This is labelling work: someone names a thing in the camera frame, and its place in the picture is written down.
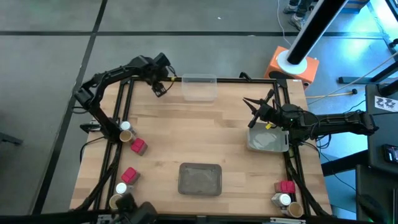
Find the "wooden table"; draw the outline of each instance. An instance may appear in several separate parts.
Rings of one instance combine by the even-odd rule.
[[[287,80],[287,83],[290,102],[306,110],[301,82]],[[115,83],[107,87],[101,102],[108,116],[112,116],[118,86]],[[128,167],[137,169],[141,177],[132,192],[136,202],[140,205],[148,201],[160,214],[281,216],[270,199],[275,194],[274,182],[286,179],[283,155],[246,149],[246,132],[252,115],[242,98],[264,98],[270,88],[271,84],[263,83],[219,83],[217,99],[200,103],[184,101],[180,82],[175,82],[161,98],[146,83],[135,82],[128,120],[149,147],[141,157],[129,146],[123,146],[116,183]],[[125,99],[122,102],[120,117]],[[101,133],[91,133],[88,141],[100,136]],[[71,208],[79,206],[96,185],[105,146],[106,141],[100,140],[85,148]],[[309,191],[331,213],[318,152],[300,146],[300,154]],[[179,194],[178,170],[183,162],[219,164],[223,172],[222,194],[218,197]],[[101,208],[107,192],[105,186]],[[297,201],[302,202],[300,194]]]

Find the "red block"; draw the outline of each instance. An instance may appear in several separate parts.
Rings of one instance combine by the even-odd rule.
[[[277,193],[296,193],[294,182],[290,180],[283,180],[275,183],[274,187]]]
[[[137,138],[133,144],[131,144],[131,150],[133,150],[138,155],[142,156],[147,150],[148,145],[141,138]]]
[[[129,167],[126,171],[124,171],[123,175],[122,175],[122,180],[126,183],[126,184],[134,184],[138,177],[140,176],[140,174],[133,169],[132,167]]]

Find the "concrete floor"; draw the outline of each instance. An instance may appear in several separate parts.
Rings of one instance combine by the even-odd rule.
[[[280,0],[281,23],[285,31],[295,32],[287,22],[289,17],[281,13],[286,4],[287,0]],[[14,36],[1,31],[91,31],[100,5],[100,0],[0,1],[0,131],[25,141],[18,147],[0,144],[0,215],[30,212],[90,38]],[[276,7],[276,0],[109,1],[99,30],[280,32]],[[374,7],[378,10],[384,5]],[[391,55],[382,39],[361,35],[379,32],[367,7],[359,14],[340,14],[328,32],[355,32],[358,38],[320,39],[309,55],[319,59],[320,66],[315,82],[306,90],[308,96],[327,94],[340,86],[337,77],[363,75]],[[137,55],[154,57],[159,52],[168,56],[178,74],[237,77],[245,71],[260,78],[277,45],[288,47],[280,36],[97,36],[84,79]],[[363,99],[361,91],[314,103],[310,110],[319,114],[344,112]],[[364,104],[358,109],[364,110]],[[78,126],[90,119],[89,115],[72,116],[43,212],[68,209],[79,169],[79,150],[87,137]],[[364,149],[365,137],[336,134],[323,152],[343,157]],[[328,190],[339,184],[334,177],[328,178]],[[329,193],[347,192],[344,187],[338,189]],[[338,208],[333,211],[347,217]]]

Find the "white cable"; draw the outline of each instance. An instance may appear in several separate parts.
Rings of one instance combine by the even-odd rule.
[[[284,30],[284,28],[282,27],[282,24],[280,23],[280,19],[279,19],[279,0],[277,0],[277,2],[278,2],[278,8],[277,8],[277,11],[276,11],[276,17],[278,18],[279,26],[280,26],[280,28],[282,29],[282,35],[284,36],[284,40],[289,44],[289,46],[292,46],[292,44],[290,44],[290,42],[286,39],[286,37],[285,37],[285,30]]]
[[[321,98],[319,98],[319,99],[317,99],[317,100],[314,100],[313,102],[309,103],[308,105],[311,105],[311,104],[313,104],[313,103],[315,103],[315,102],[317,102],[317,101],[320,101],[320,100],[324,99],[325,97],[328,97],[329,95],[332,95],[332,94],[336,93],[337,91],[340,91],[340,90],[346,88],[347,86],[352,85],[352,84],[354,84],[354,83],[360,81],[362,78],[364,78],[364,77],[368,76],[370,73],[374,72],[374,71],[375,71],[376,69],[378,69],[381,65],[384,65],[386,62],[388,62],[388,60],[390,60],[391,58],[395,57],[397,54],[398,54],[398,52],[396,52],[395,54],[391,55],[389,58],[387,58],[387,59],[386,59],[385,61],[383,61],[380,65],[378,65],[376,68],[372,69],[372,70],[371,70],[370,72],[368,72],[367,74],[365,74],[365,75],[363,75],[363,76],[361,76],[361,77],[355,79],[355,80],[352,81],[351,83],[349,83],[349,84],[347,84],[347,85],[344,85],[344,86],[342,86],[341,88],[339,88],[339,89],[337,89],[337,90],[335,90],[335,91],[333,91],[333,92],[331,92],[331,93],[329,93],[329,94],[327,94],[327,95],[325,95],[325,96],[323,96],[323,97],[321,97]]]

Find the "gray plastic tray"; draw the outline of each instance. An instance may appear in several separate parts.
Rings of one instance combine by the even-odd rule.
[[[248,131],[248,149],[257,152],[286,152],[289,150],[289,132],[280,127],[266,129],[266,123],[257,122]]]
[[[180,165],[178,192],[185,195],[219,196],[221,177],[221,166],[218,164],[184,162]]]

